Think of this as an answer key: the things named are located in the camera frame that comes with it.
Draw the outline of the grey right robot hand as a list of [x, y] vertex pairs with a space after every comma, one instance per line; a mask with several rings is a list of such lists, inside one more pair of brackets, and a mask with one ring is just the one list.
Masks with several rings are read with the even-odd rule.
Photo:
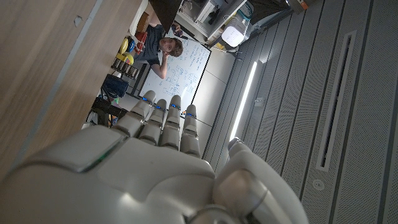
[[215, 172], [197, 114], [153, 91], [112, 128], [96, 125], [28, 157], [1, 182], [2, 223], [306, 223], [283, 178], [239, 138]]

